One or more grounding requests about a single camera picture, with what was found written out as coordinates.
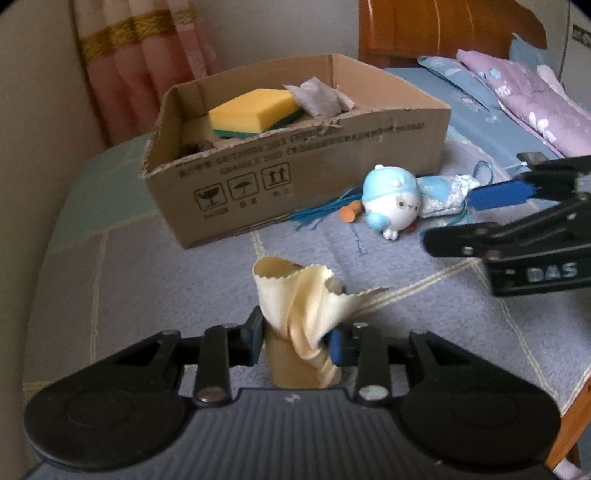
blue pillowcase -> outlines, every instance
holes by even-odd
[[[511,42],[511,48],[509,49],[509,60],[521,63],[534,73],[537,71],[538,65],[550,64],[548,50],[542,50],[530,45],[516,33],[513,36],[515,38]]]
[[[454,84],[488,111],[501,110],[495,92],[459,61],[445,57],[419,57],[420,65]]]

das logo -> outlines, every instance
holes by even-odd
[[[528,268],[527,280],[530,283],[542,281],[562,280],[563,278],[574,278],[578,275],[577,263],[568,262],[562,265],[549,265],[545,268]]]

wall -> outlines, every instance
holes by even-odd
[[[591,50],[571,37],[573,24],[591,31],[591,21],[573,6],[569,29],[569,43],[564,61],[562,81],[569,97],[585,108],[591,108]]]
[[[80,163],[104,149],[65,0],[0,15],[0,478],[25,466],[21,375],[37,273]]]
[[[560,70],[560,62],[564,52],[564,39],[568,28],[567,0],[517,0],[529,8],[544,24],[546,40],[552,60],[550,65],[555,72]]]
[[[357,58],[358,0],[196,0],[226,68],[319,53]]]

crumpled cloth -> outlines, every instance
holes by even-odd
[[[263,257],[252,269],[267,320],[265,354],[279,388],[326,388],[340,381],[323,337],[383,291],[347,295],[324,265],[306,268],[279,257]]]
[[[464,209],[468,193],[480,186],[470,175],[420,177],[417,181],[422,199],[420,218],[457,215]]]
[[[355,106],[355,102],[316,77],[306,80],[299,87],[284,85],[291,96],[314,118],[330,118],[348,112]]]

yellow sponge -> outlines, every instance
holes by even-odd
[[[287,90],[258,88],[209,111],[214,134],[249,137],[278,128],[301,113]]]

